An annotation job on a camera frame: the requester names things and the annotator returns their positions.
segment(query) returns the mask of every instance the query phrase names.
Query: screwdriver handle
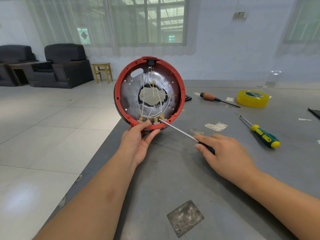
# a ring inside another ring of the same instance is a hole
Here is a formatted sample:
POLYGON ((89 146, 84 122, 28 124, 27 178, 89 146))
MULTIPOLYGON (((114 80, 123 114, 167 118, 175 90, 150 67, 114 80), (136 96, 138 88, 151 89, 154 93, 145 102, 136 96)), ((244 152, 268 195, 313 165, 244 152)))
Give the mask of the screwdriver handle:
POLYGON ((205 100, 209 100, 209 101, 217 101, 217 102, 221 102, 221 99, 209 94, 209 93, 205 93, 205 92, 202 92, 200 93, 200 97, 202 97, 203 99, 205 100))
POLYGON ((216 151, 212 147, 206 145, 205 143, 199 141, 198 144, 204 145, 210 152, 212 152, 214 155, 216 154, 216 151))
POLYGON ((255 124, 251 127, 251 129, 266 146, 270 148, 277 148, 280 146, 280 141, 277 139, 277 137, 261 129, 260 126, 255 124))

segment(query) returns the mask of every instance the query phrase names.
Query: red circular housing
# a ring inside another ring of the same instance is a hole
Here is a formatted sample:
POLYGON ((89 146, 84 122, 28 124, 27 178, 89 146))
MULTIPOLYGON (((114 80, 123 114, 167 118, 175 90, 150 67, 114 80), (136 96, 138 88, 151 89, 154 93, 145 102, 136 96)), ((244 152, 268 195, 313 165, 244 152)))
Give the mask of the red circular housing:
POLYGON ((167 123, 173 122, 182 111, 185 97, 184 83, 177 70, 166 61, 152 56, 144 56, 128 64, 114 87, 114 104, 120 116, 131 126, 149 119, 152 124, 147 130, 167 127, 159 121, 161 115, 167 123), (143 72, 132 77, 132 72, 141 68, 143 72), (153 92, 155 105, 145 102, 148 94, 143 89, 146 88, 153 92))

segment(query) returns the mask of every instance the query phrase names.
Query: yellow-green screwdriver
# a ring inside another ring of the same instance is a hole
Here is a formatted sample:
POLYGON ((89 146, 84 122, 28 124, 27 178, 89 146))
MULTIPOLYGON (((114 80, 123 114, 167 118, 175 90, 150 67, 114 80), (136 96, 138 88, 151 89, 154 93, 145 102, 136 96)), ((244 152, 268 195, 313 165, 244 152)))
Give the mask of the yellow-green screwdriver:
POLYGON ((274 135, 266 132, 265 130, 261 129, 258 125, 253 125, 249 121, 247 121, 241 114, 235 113, 236 115, 240 116, 244 121, 246 121, 249 125, 251 125, 252 131, 262 140, 262 142, 270 147, 270 148, 277 148, 280 146, 280 141, 274 135))

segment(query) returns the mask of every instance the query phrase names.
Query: screwdriver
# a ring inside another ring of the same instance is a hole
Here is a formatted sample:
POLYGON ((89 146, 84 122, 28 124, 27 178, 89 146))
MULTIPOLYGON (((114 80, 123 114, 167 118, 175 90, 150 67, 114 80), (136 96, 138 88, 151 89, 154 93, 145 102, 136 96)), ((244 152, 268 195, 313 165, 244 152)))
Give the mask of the screwdriver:
POLYGON ((262 142, 270 147, 270 148, 277 148, 280 146, 280 141, 274 135, 266 132, 265 130, 261 129, 258 125, 253 125, 249 121, 247 121, 241 114, 235 113, 236 115, 240 116, 244 121, 246 121, 250 126, 252 131, 262 140, 262 142))
POLYGON ((181 132, 182 134, 184 134, 184 135, 186 135, 187 137, 191 138, 192 140, 195 140, 196 142, 198 142, 198 144, 204 145, 210 152, 212 152, 212 153, 215 155, 215 150, 214 150, 212 147, 210 147, 210 146, 208 146, 208 145, 206 145, 206 144, 198 141, 196 138, 190 136, 190 135, 187 134, 186 132, 183 132, 182 130, 178 129, 177 127, 175 127, 175 126, 167 123, 166 121, 164 121, 164 120, 162 120, 162 119, 159 119, 159 120, 160 120, 161 122, 165 123, 166 125, 169 125, 170 127, 176 129, 178 132, 181 132))
MULTIPOLYGON (((226 103, 226 104, 230 104, 228 102, 225 102, 225 101, 222 101, 221 99, 209 94, 209 93, 205 93, 205 92, 202 92, 200 93, 200 97, 202 97, 203 99, 205 100, 209 100, 209 101, 217 101, 217 102, 222 102, 222 103, 226 103)), ((238 107, 238 108, 241 108, 240 106, 238 105, 235 105, 235 104, 230 104, 230 105, 233 105, 235 107, 238 107)))

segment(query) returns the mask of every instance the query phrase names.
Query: black sofa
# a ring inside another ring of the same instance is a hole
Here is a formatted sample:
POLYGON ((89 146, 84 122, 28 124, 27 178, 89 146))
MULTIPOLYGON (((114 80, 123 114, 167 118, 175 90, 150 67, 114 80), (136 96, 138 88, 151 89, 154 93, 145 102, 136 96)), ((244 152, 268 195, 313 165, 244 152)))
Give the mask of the black sofa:
POLYGON ((80 44, 51 44, 44 48, 46 62, 25 65, 32 87, 73 88, 94 79, 80 44))
POLYGON ((0 46, 0 86, 15 87, 18 82, 9 64, 37 61, 31 47, 27 45, 0 46))

